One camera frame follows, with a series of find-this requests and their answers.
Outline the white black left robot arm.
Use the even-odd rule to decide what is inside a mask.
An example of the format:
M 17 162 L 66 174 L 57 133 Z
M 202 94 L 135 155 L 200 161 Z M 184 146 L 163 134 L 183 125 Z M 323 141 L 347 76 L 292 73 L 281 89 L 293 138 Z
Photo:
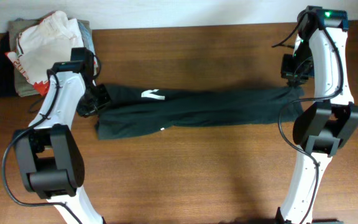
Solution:
M 85 165 L 71 133 L 77 105 L 94 88 L 94 62 L 57 62 L 47 70 L 48 93 L 25 130 L 14 134 L 12 147 L 24 187 L 54 206 L 67 223 L 104 223 L 83 186 Z

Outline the dark green t-shirt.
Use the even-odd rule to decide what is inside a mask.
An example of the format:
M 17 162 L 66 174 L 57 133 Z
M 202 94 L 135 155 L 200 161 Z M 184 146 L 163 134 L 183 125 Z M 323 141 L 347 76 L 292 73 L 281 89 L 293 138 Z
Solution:
M 109 84 L 110 104 L 99 112 L 95 130 L 100 140 L 153 134 L 172 126 L 213 127 L 292 122 L 303 113 L 300 87 L 190 91 L 142 89 Z

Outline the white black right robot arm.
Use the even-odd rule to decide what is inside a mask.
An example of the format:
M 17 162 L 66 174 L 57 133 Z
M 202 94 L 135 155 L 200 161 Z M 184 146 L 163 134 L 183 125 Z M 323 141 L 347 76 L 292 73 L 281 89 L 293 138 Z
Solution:
M 295 170 L 275 223 L 312 223 L 313 205 L 323 174 L 358 127 L 358 106 L 347 79 L 346 11 L 306 6 L 292 34 L 293 53 L 283 56 L 281 76 L 289 86 L 314 79 L 311 106 L 294 122 Z

